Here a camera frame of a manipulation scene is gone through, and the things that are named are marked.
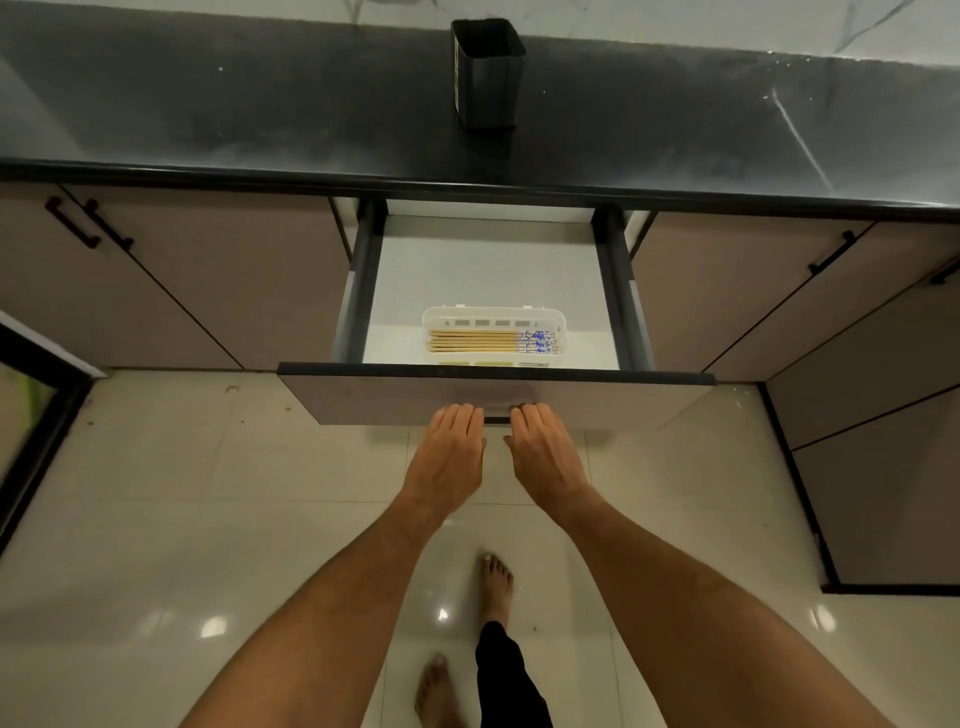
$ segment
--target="foot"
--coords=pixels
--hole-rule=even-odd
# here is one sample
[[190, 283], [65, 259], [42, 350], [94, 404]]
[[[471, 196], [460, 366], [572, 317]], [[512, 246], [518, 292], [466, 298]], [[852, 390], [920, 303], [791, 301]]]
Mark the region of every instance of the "foot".
[[480, 559], [480, 627], [498, 621], [506, 629], [513, 598], [514, 575], [494, 554], [486, 554]]
[[423, 669], [414, 708], [423, 728], [464, 728], [443, 655], [437, 655]]

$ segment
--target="cabinet handle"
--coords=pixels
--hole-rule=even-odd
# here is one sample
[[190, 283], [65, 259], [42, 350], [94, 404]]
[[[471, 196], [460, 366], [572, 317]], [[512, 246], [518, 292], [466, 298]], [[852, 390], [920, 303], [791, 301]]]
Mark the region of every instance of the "cabinet handle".
[[960, 271], [960, 259], [954, 260], [949, 266], [930, 279], [931, 285], [943, 285], [947, 279], [957, 271]]
[[84, 212], [93, 222], [97, 224], [100, 230], [105, 232], [110, 240], [119, 245], [125, 251], [129, 251], [133, 245], [133, 238], [123, 237], [120, 233], [114, 230], [109, 223], [104, 220], [104, 218], [97, 214], [98, 209], [100, 209], [100, 203], [98, 203], [96, 200], [87, 200], [86, 205], [84, 205]]
[[853, 243], [856, 242], [856, 235], [853, 234], [853, 231], [843, 231], [843, 245], [837, 248], [829, 257], [822, 263], [810, 263], [806, 267], [810, 269], [810, 273], [814, 276], [823, 273], [830, 264], [853, 247]]
[[60, 209], [60, 205], [63, 204], [63, 200], [59, 197], [51, 197], [47, 200], [47, 204], [44, 205], [47, 212], [57, 218], [60, 221], [60, 224], [71, 231], [75, 236], [80, 239], [84, 245], [87, 246], [91, 251], [94, 250], [98, 245], [100, 245], [100, 238], [96, 235], [87, 235], [84, 231], [77, 227], [77, 224], [73, 222], [69, 217], [63, 214], [63, 211]]

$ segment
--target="white marble backsplash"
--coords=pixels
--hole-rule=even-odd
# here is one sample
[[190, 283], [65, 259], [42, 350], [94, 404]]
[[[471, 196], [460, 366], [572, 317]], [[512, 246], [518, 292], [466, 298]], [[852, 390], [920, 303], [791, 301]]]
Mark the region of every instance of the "white marble backsplash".
[[960, 65], [960, 0], [41, 0], [404, 28], [500, 16], [522, 36]]

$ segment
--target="person's left hand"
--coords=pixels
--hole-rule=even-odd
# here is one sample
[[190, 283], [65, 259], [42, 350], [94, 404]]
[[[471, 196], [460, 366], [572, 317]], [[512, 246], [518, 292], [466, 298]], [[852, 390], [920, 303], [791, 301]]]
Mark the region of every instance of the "person's left hand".
[[410, 461], [399, 497], [424, 509], [439, 527], [480, 487], [486, 444], [482, 408], [472, 404], [441, 408]]

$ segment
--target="hand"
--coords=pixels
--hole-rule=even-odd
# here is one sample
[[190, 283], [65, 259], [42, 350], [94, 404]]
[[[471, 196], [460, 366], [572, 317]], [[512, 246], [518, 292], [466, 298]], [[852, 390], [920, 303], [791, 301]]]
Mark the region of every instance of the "hand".
[[557, 511], [577, 496], [591, 493], [573, 440], [547, 404], [522, 404], [510, 411], [513, 436], [507, 443], [514, 474], [534, 502], [554, 520]]
[[399, 497], [415, 504], [433, 528], [464, 504], [483, 478], [483, 409], [439, 409], [417, 448]]

